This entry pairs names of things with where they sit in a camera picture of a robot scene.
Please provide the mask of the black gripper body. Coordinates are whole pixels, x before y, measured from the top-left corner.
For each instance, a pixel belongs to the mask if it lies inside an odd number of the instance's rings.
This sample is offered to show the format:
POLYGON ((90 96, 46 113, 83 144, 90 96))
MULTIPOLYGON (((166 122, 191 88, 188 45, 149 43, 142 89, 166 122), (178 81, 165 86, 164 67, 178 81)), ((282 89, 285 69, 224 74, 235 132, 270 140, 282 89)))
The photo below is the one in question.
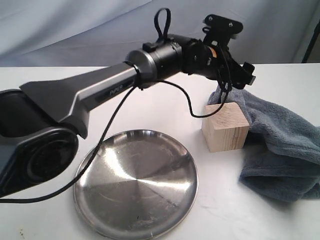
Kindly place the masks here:
POLYGON ((256 79, 253 75, 255 67, 246 61, 240 65, 232 58, 228 48, 219 46, 219 51, 219 57, 225 66, 227 80, 231 82, 231 85, 238 90, 244 89, 247 85, 251 86, 256 79))

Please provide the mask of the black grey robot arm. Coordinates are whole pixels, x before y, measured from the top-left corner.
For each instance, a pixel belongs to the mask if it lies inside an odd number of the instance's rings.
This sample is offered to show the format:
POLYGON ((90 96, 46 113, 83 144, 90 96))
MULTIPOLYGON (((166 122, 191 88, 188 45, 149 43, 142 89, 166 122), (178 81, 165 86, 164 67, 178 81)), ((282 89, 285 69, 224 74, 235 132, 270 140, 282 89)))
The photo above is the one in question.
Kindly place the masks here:
POLYGON ((243 89, 254 66, 238 64, 228 42, 161 36, 131 51, 122 63, 60 80, 32 81, 0 93, 0 197, 47 182, 73 161, 88 135, 89 113, 118 94, 147 89, 179 73, 243 89))

